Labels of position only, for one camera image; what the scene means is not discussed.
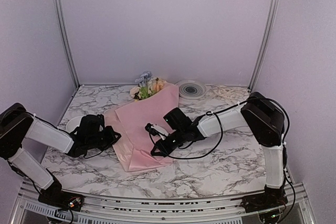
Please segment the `pink wrapping paper sheet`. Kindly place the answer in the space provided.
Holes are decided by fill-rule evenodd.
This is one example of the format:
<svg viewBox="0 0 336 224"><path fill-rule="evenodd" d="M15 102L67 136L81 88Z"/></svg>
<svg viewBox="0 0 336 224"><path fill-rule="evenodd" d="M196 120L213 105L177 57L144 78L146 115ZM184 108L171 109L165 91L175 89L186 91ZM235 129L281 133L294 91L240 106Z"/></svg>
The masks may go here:
<svg viewBox="0 0 336 224"><path fill-rule="evenodd" d="M145 100L112 108L104 114L106 126L121 134L113 144L115 154L126 172L169 166L170 157L152 156L154 142L171 130L163 128L163 118L179 105L178 86L166 83L161 91Z"/></svg>

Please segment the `pink rose fake flower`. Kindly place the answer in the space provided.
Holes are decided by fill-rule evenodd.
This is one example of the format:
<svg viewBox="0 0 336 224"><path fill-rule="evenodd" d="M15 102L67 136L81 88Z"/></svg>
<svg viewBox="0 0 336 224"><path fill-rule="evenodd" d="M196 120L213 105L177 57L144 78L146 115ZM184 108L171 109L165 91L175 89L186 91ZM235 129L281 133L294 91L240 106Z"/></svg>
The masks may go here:
<svg viewBox="0 0 336 224"><path fill-rule="evenodd" d="M158 77L151 77L149 79L142 77L136 79L135 82L137 85L130 90L130 96L131 98L138 101L147 99L155 95L156 93L161 91L166 84L165 80Z"/></svg>

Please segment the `blue white fake flower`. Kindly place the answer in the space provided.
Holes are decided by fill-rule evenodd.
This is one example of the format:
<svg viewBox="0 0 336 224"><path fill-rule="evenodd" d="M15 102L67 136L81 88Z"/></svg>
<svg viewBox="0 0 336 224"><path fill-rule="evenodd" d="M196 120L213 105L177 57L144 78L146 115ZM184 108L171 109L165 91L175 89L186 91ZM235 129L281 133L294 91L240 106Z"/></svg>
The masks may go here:
<svg viewBox="0 0 336 224"><path fill-rule="evenodd" d="M140 76L134 81L137 84L137 89L148 89L150 87L152 77L153 74L151 71L145 71L140 74Z"/></svg>

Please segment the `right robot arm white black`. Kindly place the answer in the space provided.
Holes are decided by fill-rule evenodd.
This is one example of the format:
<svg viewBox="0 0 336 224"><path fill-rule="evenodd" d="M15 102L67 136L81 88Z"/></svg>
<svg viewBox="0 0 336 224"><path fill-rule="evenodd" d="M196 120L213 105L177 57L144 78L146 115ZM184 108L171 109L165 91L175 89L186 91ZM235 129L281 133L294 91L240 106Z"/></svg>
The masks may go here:
<svg viewBox="0 0 336 224"><path fill-rule="evenodd" d="M150 138L159 137L153 142L152 156L169 157L176 148L187 142L195 143L215 134L223 135L229 130L248 127L265 157L266 184L265 192L260 195L260 203L271 207L284 195L287 165L284 138L289 130L289 118L275 100L253 92L243 102L221 111L208 111L195 120L191 120L180 108L168 112L164 120L173 130L172 133L157 124L148 123L145 126Z"/></svg>

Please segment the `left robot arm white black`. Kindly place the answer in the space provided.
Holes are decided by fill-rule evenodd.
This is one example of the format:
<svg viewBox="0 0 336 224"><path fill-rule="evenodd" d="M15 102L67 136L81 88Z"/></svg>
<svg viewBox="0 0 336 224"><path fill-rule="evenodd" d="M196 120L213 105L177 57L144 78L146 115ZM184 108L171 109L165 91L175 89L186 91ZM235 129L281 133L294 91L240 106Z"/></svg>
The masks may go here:
<svg viewBox="0 0 336 224"><path fill-rule="evenodd" d="M105 125L102 114L84 116L69 133L26 111L20 103L1 114L1 158L12 170L32 180L40 194L56 206L66 202L66 193L58 179L23 148L23 140L42 143L70 157L85 157L91 149L105 151L120 138L120 133Z"/></svg>

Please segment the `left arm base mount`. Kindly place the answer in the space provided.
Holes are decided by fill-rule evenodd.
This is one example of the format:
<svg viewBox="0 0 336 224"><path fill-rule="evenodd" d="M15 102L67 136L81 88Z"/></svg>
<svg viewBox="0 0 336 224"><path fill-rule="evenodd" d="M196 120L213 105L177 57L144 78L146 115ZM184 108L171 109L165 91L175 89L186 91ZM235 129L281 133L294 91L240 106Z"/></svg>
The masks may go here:
<svg viewBox="0 0 336 224"><path fill-rule="evenodd" d="M84 202L84 196L65 191L47 192L43 191L38 201L61 209L80 211Z"/></svg>

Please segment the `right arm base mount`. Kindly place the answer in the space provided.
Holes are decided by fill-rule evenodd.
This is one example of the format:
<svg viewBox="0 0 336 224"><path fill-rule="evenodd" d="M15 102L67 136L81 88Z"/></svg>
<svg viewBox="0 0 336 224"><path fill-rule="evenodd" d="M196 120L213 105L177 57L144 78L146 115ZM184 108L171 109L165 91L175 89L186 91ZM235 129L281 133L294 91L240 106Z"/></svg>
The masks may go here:
<svg viewBox="0 0 336 224"><path fill-rule="evenodd" d="M240 206L244 208L246 213L254 211L262 211L269 208L275 208L286 205L288 199L283 193L260 193L255 195L244 196Z"/></svg>

